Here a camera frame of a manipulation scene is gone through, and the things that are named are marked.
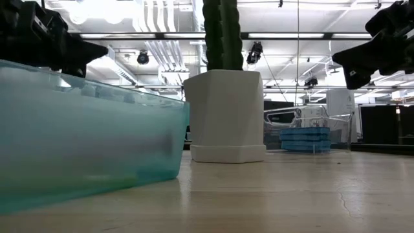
cable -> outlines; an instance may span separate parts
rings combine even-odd
[[[298,3],[298,53],[296,54],[296,57],[298,59],[296,59],[295,106],[296,106],[296,97],[298,95],[298,85],[299,85],[299,57],[300,57],[300,54],[299,54],[299,43],[300,43],[300,40],[299,40],[299,36],[300,36],[300,34],[299,34],[299,31],[300,31],[300,29],[299,29],[299,27],[300,27],[300,20],[299,20],[299,0],[297,0],[297,3]]]
[[[266,61],[267,67],[269,68],[269,71],[270,71],[270,73],[272,74],[272,77],[273,77],[274,82],[275,82],[275,83],[276,83],[276,85],[278,86],[279,91],[280,91],[280,93],[282,94],[283,98],[286,100],[286,102],[288,102],[288,101],[287,101],[287,99],[286,99],[286,97],[285,97],[285,94],[283,94],[282,89],[280,88],[280,86],[279,86],[278,82],[276,81],[275,76],[273,75],[272,69],[270,68],[269,63],[267,62],[267,59],[266,59],[266,55],[265,55],[265,53],[264,53],[264,52],[262,52],[262,54],[263,54],[263,57],[264,57],[264,59],[265,59],[265,61]]]

translucent teal plastic bin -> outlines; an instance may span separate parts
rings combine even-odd
[[[0,60],[0,213],[175,178],[188,113],[185,102]]]

planter base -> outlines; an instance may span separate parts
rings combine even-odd
[[[266,146],[196,146],[191,145],[191,156],[196,162],[244,163],[265,159]]]

cactus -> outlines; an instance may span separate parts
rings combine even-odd
[[[207,69],[243,70],[237,0],[204,0]]]

plastic bin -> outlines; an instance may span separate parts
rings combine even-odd
[[[353,113],[329,116],[322,105],[268,110],[264,113],[267,150],[326,153],[350,150]]]
[[[0,60],[0,109],[0,213],[179,172],[185,102]]]

